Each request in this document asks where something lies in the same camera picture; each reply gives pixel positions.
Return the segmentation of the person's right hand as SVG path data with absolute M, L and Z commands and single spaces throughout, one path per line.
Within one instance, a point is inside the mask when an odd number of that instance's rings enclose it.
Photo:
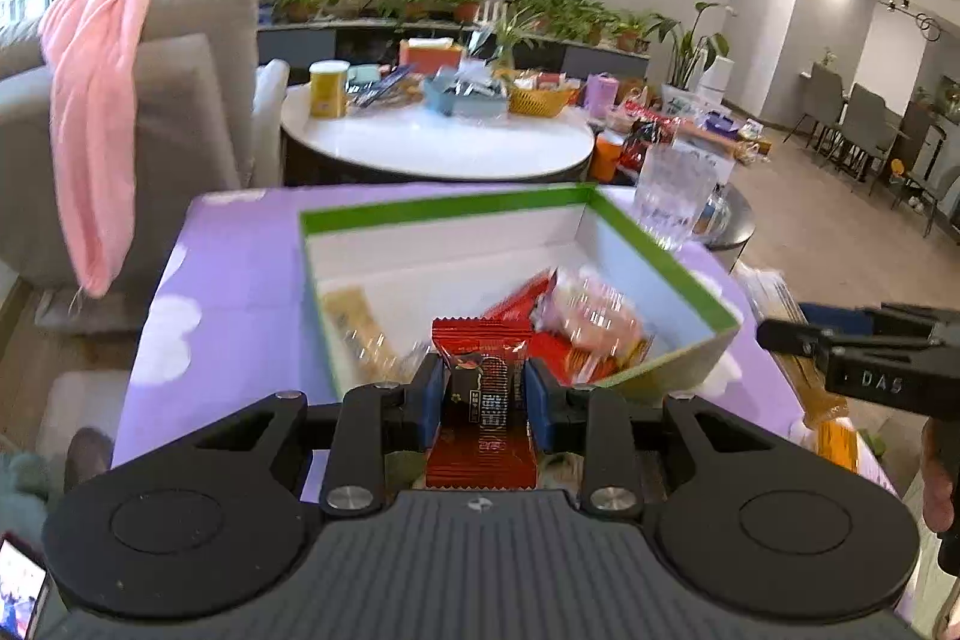
M 923 427 L 923 518 L 933 533 L 950 530 L 955 512 L 952 494 L 955 486 L 955 471 L 947 468 L 942 459 L 946 442 L 947 424 L 942 420 L 928 419 Z M 940 610 L 934 624 L 935 638 L 958 637 L 958 583 L 953 583 L 949 598 Z

